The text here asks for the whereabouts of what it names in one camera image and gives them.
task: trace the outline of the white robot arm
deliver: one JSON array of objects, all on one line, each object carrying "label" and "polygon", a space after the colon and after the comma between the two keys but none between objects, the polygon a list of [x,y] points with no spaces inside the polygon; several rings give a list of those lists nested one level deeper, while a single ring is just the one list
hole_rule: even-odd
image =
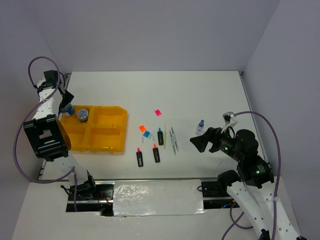
[{"label": "white robot arm", "polygon": [[[57,74],[58,72],[53,70],[45,72],[45,78],[37,83],[40,102],[55,90],[58,81]],[[76,174],[77,193],[90,199],[92,193],[95,192],[95,181],[69,151],[71,149],[69,136],[57,117],[59,113],[66,116],[74,113],[70,104],[73,97],[63,86],[60,86],[59,91],[56,91],[51,98],[38,107],[32,120],[23,124],[23,129],[38,158],[52,162],[63,174],[67,174],[74,168],[74,172],[67,176],[70,191],[74,191]]]},{"label": "white robot arm", "polygon": [[[201,153],[205,151],[208,142],[211,142],[209,152],[222,151],[238,162],[238,173],[229,170],[218,176],[220,190],[236,200],[250,220],[259,240],[305,240],[293,228],[279,197],[274,199],[274,174],[270,165],[258,155],[259,144],[255,134],[246,129],[234,133],[232,127],[238,121],[233,112],[225,113],[223,118],[226,123],[223,128],[209,127],[203,135],[190,139]],[[275,236],[271,238],[273,229],[276,230]]]}]

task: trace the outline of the white pen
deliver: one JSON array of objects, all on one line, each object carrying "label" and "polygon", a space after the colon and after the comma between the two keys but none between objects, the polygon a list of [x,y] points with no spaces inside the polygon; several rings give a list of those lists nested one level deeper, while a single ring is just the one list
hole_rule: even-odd
[{"label": "white pen", "polygon": [[171,130],[169,130],[169,133],[170,133],[171,144],[172,144],[172,148],[173,148],[174,155],[177,156],[176,148],[175,148],[175,142],[174,142],[174,138],[172,137]]},{"label": "white pen", "polygon": [[176,134],[175,134],[175,131],[174,131],[174,129],[172,127],[171,127],[171,131],[172,131],[172,135],[173,135],[173,141],[174,141],[174,144],[175,144],[175,148],[179,152],[178,143],[177,143],[177,139],[176,139]]}]

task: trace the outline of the sticky note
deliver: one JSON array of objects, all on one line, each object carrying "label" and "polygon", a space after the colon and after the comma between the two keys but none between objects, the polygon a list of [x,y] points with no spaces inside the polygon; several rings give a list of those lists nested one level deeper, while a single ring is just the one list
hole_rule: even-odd
[{"label": "sticky note", "polygon": [[160,110],[159,110],[159,109],[155,110],[155,114],[156,114],[157,116],[160,116],[160,115],[161,115]]},{"label": "sticky note", "polygon": [[143,125],[141,125],[141,126],[139,127],[139,129],[140,129],[141,132],[145,132],[145,131],[147,130],[146,127],[143,126]]},{"label": "sticky note", "polygon": [[144,134],[143,134],[143,136],[146,137],[147,139],[148,139],[149,137],[151,137],[149,131],[145,131]]}]

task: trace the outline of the blue sticky note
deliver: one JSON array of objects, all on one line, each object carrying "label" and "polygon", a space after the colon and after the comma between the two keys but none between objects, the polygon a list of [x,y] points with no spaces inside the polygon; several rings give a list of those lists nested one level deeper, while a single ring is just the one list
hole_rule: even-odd
[{"label": "blue sticky note", "polygon": [[150,136],[150,132],[149,131],[145,131],[143,134],[144,137],[149,138]]}]

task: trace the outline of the gray wall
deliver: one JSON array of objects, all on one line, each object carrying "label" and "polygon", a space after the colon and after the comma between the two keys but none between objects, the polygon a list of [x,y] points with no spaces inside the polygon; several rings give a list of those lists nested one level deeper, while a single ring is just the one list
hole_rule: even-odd
[{"label": "gray wall", "polygon": [[33,0],[67,71],[243,70],[279,0]]},{"label": "gray wall", "polygon": [[[22,118],[38,102],[37,92],[28,78],[28,64],[39,55],[52,57],[36,25],[30,21],[16,0],[0,3],[0,233],[1,239],[11,239],[16,226],[28,182],[20,176],[13,161],[13,142]],[[32,68],[35,79],[52,65],[39,60]],[[18,159],[29,176],[39,173],[41,161],[35,157],[21,132]]]},{"label": "gray wall", "polygon": [[[300,229],[319,239],[320,1],[281,0],[245,71],[254,110],[265,114],[280,142],[282,170]],[[270,129],[258,126],[277,166]]]}]

